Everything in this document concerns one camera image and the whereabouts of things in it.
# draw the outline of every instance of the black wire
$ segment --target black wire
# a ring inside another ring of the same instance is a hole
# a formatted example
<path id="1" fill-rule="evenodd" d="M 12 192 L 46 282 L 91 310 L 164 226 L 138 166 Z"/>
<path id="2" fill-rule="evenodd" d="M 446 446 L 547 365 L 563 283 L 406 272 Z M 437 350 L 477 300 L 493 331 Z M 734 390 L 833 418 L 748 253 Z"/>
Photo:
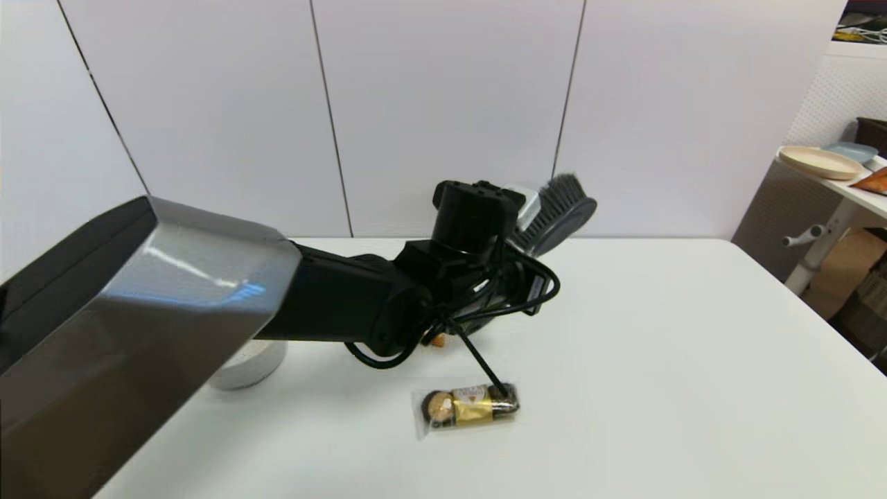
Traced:
<path id="1" fill-rule="evenodd" d="M 453 319 L 455 322 L 469 322 L 476 321 L 478 319 L 486 319 L 487 317 L 499 317 L 500 315 L 507 315 L 515 312 L 522 312 L 524 310 L 529 310 L 534 306 L 542 305 L 548 300 L 557 296 L 558 292 L 561 291 L 561 280 L 558 279 L 557 274 L 555 274 L 552 269 L 548 268 L 542 262 L 538 260 L 534 260 L 530 257 L 526 257 L 521 255 L 521 259 L 526 266 L 535 267 L 537 271 L 546 275 L 552 281 L 552 289 L 545 293 L 540 297 L 533 298 L 531 300 L 527 300 L 526 302 L 519 305 L 511 305 L 502 308 L 496 308 L 493 310 L 480 310 L 477 312 L 467 313 L 465 315 L 461 315 L 460 317 L 456 317 Z"/>
<path id="2" fill-rule="evenodd" d="M 401 365 L 407 357 L 410 356 L 413 350 L 416 349 L 416 346 L 419 344 L 419 341 L 422 339 L 421 332 L 415 336 L 415 338 L 411 339 L 410 343 L 404 348 L 402 352 L 400 352 L 396 357 L 386 360 L 379 360 L 370 357 L 366 353 L 363 353 L 357 345 L 353 343 L 346 343 L 345 348 L 351 352 L 352 355 L 357 357 L 358 360 L 366 364 L 371 368 L 376 369 L 391 369 Z"/>
<path id="3" fill-rule="evenodd" d="M 459 326 L 458 324 L 455 325 L 455 328 L 456 328 L 456 334 L 458 334 L 459 337 L 462 338 L 462 341 L 465 342 L 465 346 L 468 347 L 468 350 L 475 357 L 475 360 L 477 360 L 477 363 L 481 365 L 481 369 L 483 369 L 483 372 L 487 373 L 487 377 L 490 379 L 490 381 L 493 382 L 494 385 L 496 385 L 496 388 L 499 390 L 499 393 L 501 393 L 503 397 L 507 397 L 508 390 L 506 390 L 505 385 L 502 384 L 501 381 L 499 381 L 498 377 L 496 376 L 496 373 L 493 372 L 493 370 L 487 364 L 486 360 L 484 360 L 483 357 L 481 356 L 481 353 L 477 351 L 477 349 L 475 348 L 475 345 L 473 343 L 471 343 L 471 340 L 468 339 L 468 335 L 465 334 L 465 330 L 461 326 Z"/>

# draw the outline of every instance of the white table leg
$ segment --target white table leg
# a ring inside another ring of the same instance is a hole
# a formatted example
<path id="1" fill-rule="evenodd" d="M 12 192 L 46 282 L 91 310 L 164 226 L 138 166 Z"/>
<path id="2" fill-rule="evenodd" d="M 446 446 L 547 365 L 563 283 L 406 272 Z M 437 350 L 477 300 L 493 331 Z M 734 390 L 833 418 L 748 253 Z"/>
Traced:
<path id="1" fill-rule="evenodd" d="M 837 205 L 835 213 L 832 214 L 826 224 L 826 233 L 813 242 L 807 254 L 801 258 L 795 270 L 791 272 L 791 275 L 785 281 L 786 287 L 791 289 L 792 293 L 800 295 L 807 289 L 807 285 L 810 284 L 813 276 L 820 270 L 822 261 L 826 259 L 828 253 L 841 240 L 844 233 L 847 232 L 857 206 L 855 202 L 847 198 L 843 198 L 841 204 Z"/>

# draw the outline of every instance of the orange object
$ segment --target orange object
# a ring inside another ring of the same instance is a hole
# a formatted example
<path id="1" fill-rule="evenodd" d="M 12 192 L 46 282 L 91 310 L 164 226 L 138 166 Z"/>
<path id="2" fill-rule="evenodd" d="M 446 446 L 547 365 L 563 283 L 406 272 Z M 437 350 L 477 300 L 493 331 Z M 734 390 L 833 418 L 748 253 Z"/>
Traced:
<path id="1" fill-rule="evenodd" d="M 887 195 L 887 168 L 872 173 L 851 187 L 857 187 L 871 193 Z"/>

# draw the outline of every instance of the blue plate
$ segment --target blue plate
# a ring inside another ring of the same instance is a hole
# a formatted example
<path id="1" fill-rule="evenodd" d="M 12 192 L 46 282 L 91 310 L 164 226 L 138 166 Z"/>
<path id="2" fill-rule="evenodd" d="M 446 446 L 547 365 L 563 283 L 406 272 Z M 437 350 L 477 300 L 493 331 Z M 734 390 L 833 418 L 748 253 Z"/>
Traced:
<path id="1" fill-rule="evenodd" d="M 822 150 L 840 154 L 861 164 L 866 164 L 878 154 L 878 150 L 874 147 L 853 144 L 852 142 L 835 142 L 823 147 Z"/>

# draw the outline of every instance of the beige plate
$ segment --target beige plate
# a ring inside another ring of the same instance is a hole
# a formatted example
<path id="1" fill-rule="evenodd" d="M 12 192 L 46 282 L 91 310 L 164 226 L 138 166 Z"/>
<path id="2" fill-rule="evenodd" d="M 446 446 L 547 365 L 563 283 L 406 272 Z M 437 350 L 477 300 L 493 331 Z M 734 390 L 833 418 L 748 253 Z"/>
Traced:
<path id="1" fill-rule="evenodd" d="M 781 147 L 779 157 L 805 173 L 832 180 L 853 180 L 866 171 L 861 164 L 846 156 L 816 147 Z"/>

